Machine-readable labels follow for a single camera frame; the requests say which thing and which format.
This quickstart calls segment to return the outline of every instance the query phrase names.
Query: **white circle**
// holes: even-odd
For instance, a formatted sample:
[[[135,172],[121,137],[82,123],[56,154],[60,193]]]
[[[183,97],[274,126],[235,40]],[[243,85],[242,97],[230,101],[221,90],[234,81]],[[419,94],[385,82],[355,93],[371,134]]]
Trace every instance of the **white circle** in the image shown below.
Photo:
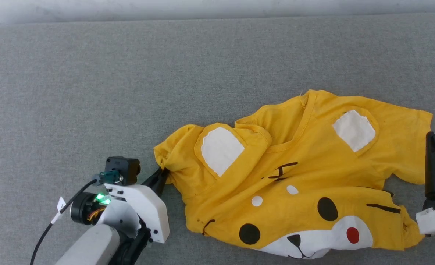
[[[291,195],[294,195],[294,194],[298,194],[298,193],[299,193],[298,189],[297,189],[295,186],[291,186],[291,185],[287,186],[287,187],[286,187],[286,190],[287,190],[287,191],[289,192],[289,194],[291,194]]]
[[[255,196],[252,198],[252,204],[255,207],[260,206],[263,203],[263,198],[261,196]]]

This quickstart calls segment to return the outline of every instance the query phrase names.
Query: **black cable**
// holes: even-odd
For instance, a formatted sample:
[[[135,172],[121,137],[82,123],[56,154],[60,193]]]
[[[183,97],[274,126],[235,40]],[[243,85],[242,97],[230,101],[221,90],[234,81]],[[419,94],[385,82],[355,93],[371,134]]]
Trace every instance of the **black cable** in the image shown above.
[[[84,192],[86,190],[86,188],[88,188],[91,184],[97,182],[96,179],[90,181],[89,183],[87,183],[85,186],[83,186],[83,188],[81,188],[66,204],[65,206],[59,211],[60,214],[63,214],[66,209],[70,206],[70,204],[72,204],[72,202],[75,200],[75,198],[78,197],[78,195],[80,195],[82,192]],[[51,229],[51,227],[53,226],[53,223],[51,221],[51,223],[46,227],[46,229],[44,230],[44,232],[42,233],[41,237],[38,240],[38,243],[36,244],[36,247],[34,247],[34,251],[33,251],[33,255],[31,256],[31,262],[29,263],[29,265],[33,265],[34,264],[34,258],[36,258],[36,253],[38,252],[38,248],[41,245],[42,240],[44,240],[44,237],[46,237],[47,232],[49,232],[49,230]]]

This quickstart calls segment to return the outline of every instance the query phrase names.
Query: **white ear patch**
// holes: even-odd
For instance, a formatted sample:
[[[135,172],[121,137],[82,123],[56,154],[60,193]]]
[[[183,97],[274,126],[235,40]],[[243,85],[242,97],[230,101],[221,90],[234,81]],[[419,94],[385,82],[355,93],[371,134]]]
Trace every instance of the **white ear patch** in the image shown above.
[[[232,132],[219,127],[203,138],[201,154],[207,165],[222,176],[243,152],[244,146]]]
[[[367,146],[376,136],[376,131],[368,119],[355,110],[343,114],[332,126],[336,134],[352,148],[353,152]]]

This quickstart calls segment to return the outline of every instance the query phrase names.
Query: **gray fabric surface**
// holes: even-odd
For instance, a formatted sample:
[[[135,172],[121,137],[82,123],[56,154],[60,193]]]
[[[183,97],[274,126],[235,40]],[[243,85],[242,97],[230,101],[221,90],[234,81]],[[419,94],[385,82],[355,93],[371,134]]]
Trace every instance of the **gray fabric surface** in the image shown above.
[[[0,264],[29,263],[59,196],[107,156],[139,158],[143,180],[157,168],[152,148],[179,126],[232,124],[307,89],[424,109],[435,131],[435,14],[0,27]],[[423,186],[390,178],[387,189],[421,210]],[[163,200],[171,234],[142,264],[435,265],[434,238],[309,262],[245,250],[189,232],[172,186]],[[62,218],[36,264],[86,229]]]

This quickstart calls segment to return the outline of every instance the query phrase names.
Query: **white cable tag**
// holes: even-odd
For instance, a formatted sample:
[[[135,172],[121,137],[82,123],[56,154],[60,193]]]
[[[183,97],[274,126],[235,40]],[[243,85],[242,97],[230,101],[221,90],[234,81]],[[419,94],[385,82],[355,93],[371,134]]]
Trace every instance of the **white cable tag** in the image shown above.
[[[57,203],[57,211],[60,211],[65,206],[65,201],[62,196],[59,198],[59,202]]]
[[[63,213],[61,214],[60,211],[62,208],[64,208],[65,206],[65,201],[64,198],[62,198],[62,196],[59,198],[59,202],[57,203],[57,213],[56,216],[54,216],[54,218],[52,219],[51,223],[54,224],[57,220],[59,220]]]

